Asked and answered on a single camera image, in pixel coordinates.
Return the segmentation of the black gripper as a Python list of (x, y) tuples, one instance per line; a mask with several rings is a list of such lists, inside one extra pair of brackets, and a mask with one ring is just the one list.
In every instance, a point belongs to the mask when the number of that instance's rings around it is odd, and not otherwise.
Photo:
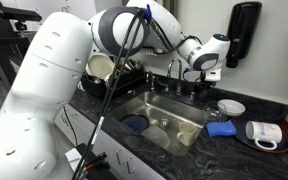
[(197, 97), (205, 97), (207, 95), (207, 90), (214, 85), (213, 82), (202, 81), (198, 82), (194, 86), (194, 92)]

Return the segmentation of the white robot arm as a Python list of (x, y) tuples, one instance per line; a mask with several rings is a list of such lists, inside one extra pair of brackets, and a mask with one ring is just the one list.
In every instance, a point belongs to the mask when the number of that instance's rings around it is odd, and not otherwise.
[(72, 98), (97, 49), (128, 59), (143, 47), (176, 51), (209, 81), (218, 81), (230, 40), (201, 44), (155, 0), (129, 0), (84, 21), (52, 13), (27, 50), (0, 109), (0, 180), (46, 180), (57, 164), (54, 120)]

